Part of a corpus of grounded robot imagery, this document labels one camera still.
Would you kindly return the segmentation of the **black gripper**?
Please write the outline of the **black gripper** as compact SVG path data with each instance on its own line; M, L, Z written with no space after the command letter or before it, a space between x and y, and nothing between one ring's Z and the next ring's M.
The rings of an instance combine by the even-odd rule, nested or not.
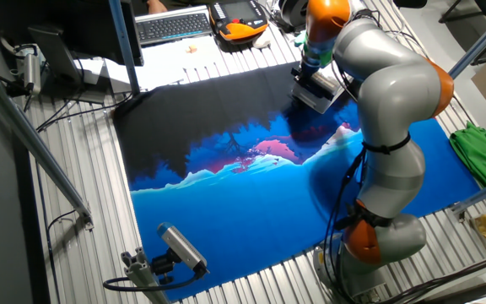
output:
M295 83L306 90L314 90L316 88L316 83L312 79L312 75L316 72L316 67L312 67L304 62L291 69Z

